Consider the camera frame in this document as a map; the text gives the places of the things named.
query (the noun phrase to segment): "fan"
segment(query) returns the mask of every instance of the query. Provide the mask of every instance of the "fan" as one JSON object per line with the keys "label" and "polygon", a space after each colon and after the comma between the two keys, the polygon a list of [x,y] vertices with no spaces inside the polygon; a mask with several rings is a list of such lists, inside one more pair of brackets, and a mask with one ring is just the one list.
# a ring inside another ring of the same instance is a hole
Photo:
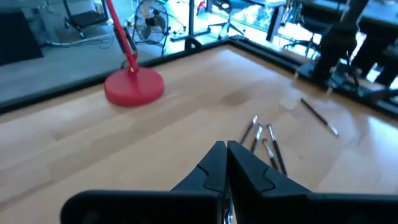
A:
{"label": "fan", "polygon": [[148,44],[159,44],[169,33],[169,17],[164,4],[158,0],[143,0],[135,14],[134,29]]}

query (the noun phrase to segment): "wooden tabletop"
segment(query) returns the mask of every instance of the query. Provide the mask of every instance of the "wooden tabletop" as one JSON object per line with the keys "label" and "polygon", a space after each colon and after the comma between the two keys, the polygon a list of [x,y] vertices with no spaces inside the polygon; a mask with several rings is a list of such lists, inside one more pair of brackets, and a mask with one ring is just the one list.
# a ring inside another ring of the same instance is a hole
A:
{"label": "wooden tabletop", "polygon": [[[155,69],[165,93],[149,105],[113,106],[95,86],[0,116],[0,223],[57,223],[87,189],[169,190],[216,140],[240,139],[254,114],[273,124],[289,177],[310,190],[397,193],[397,121],[233,47]],[[262,146],[256,154],[268,162]]]}

